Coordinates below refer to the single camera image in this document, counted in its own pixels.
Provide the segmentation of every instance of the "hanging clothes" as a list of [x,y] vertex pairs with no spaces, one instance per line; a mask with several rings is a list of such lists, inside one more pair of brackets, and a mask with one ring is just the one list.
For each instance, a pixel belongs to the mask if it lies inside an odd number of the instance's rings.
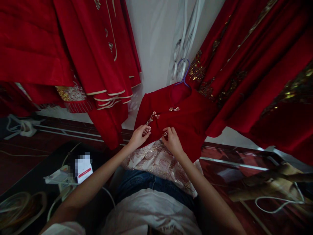
[[5,0],[0,12],[0,80],[38,108],[88,112],[116,148],[141,72],[125,1]]
[[35,111],[38,109],[15,83],[0,81],[0,118],[7,117],[9,114],[27,117]]
[[293,152],[312,135],[311,11],[308,1],[225,2],[189,70],[189,83],[219,109],[208,136],[230,126]]
[[54,0],[79,81],[95,104],[89,117],[109,148],[123,140],[131,88],[141,68],[124,1]]
[[73,86],[52,1],[0,4],[0,79]]

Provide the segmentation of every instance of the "person's left hand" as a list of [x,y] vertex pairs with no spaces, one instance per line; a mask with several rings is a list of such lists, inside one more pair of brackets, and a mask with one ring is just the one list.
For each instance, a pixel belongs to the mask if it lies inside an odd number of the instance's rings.
[[150,136],[151,128],[148,125],[138,127],[127,144],[133,151],[139,148]]

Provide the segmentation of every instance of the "hand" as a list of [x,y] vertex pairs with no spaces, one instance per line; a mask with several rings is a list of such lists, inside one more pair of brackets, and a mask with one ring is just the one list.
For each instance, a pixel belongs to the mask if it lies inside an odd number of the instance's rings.
[[185,153],[184,153],[182,144],[179,141],[179,137],[176,133],[175,128],[167,127],[167,128],[164,128],[163,131],[167,131],[167,134],[168,134],[168,140],[166,140],[165,137],[162,136],[162,141],[164,145],[178,160],[180,157],[184,156]]
[[127,146],[129,146],[132,151],[139,148],[150,136],[151,128],[148,125],[141,125],[138,127],[131,137]]

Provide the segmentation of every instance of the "sleeve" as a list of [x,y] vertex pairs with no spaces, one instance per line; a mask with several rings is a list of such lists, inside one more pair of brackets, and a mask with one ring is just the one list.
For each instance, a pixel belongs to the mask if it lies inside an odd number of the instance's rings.
[[42,235],[86,235],[85,229],[77,222],[53,224]]
[[151,107],[151,102],[150,102],[150,96],[149,94],[145,94],[138,110],[134,129],[137,129],[140,125],[146,124],[151,114],[152,114],[152,107]]

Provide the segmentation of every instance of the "jeans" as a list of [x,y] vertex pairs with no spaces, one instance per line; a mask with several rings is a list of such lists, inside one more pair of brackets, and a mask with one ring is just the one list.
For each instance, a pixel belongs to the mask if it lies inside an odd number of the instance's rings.
[[173,182],[161,179],[149,172],[139,170],[128,170],[123,176],[123,180],[117,189],[115,198],[116,204],[124,198],[140,191],[141,189],[151,188],[153,190],[164,192],[184,204],[190,210],[194,210],[192,196],[186,194],[178,188]]

